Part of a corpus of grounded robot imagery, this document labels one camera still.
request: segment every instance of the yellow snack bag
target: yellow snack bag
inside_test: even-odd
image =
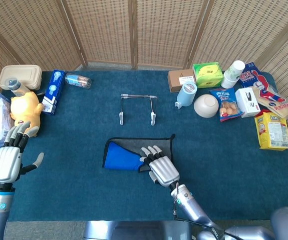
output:
[[[269,110],[262,110],[255,117],[260,149],[283,151],[288,149],[288,128],[286,119]]]

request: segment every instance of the plush toy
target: plush toy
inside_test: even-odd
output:
[[[15,120],[15,126],[30,121],[30,127],[25,132],[34,126],[40,127],[40,113],[43,110],[43,105],[39,103],[34,92],[31,91],[25,93],[24,96],[13,97],[10,108],[10,116]]]

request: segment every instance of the brown box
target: brown box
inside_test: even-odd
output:
[[[186,82],[194,82],[194,71],[192,69],[176,70],[168,72],[168,85],[171,93],[179,92]]]

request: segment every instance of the blue packaging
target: blue packaging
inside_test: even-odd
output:
[[[219,104],[219,120],[221,122],[239,117],[243,112],[239,109],[236,101],[234,88],[218,88],[209,91]]]
[[[48,84],[42,104],[44,105],[43,113],[48,115],[54,115],[58,101],[60,99],[60,93],[62,91],[65,79],[65,72],[55,69]]]
[[[253,62],[245,64],[245,68],[241,75],[239,76],[239,83],[242,85],[243,88],[255,86],[255,83],[258,81],[267,82],[265,77],[261,75],[260,70],[255,66]]]

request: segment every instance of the blue carpet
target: blue carpet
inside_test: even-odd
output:
[[[171,220],[169,189],[153,184],[147,172],[101,167],[111,137],[176,134],[173,157],[181,182],[213,219],[268,219],[288,206],[288,150],[260,150],[252,117],[220,123],[218,115],[199,117],[192,105],[177,110],[166,71],[79,74],[93,80],[91,89],[66,84],[55,116],[42,115],[38,137],[28,142],[24,164],[39,152],[45,158],[15,183],[11,221]],[[44,85],[50,76],[43,73]],[[196,97],[208,90],[199,89]],[[129,99],[120,126],[122,93],[158,96],[156,125],[150,125],[149,101]]]

